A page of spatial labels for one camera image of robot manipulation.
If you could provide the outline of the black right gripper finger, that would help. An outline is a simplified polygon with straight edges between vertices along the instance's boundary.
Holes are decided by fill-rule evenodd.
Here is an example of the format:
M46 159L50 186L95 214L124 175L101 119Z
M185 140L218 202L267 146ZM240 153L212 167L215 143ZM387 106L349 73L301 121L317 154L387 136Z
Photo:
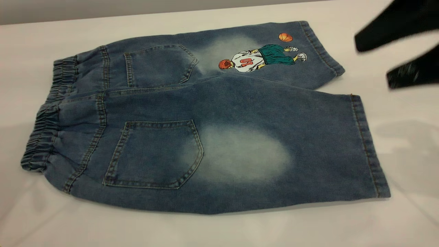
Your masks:
M437 0L394 0L355 36L358 52L367 52L392 41L437 30Z
M386 73L389 89L439 83L439 46Z

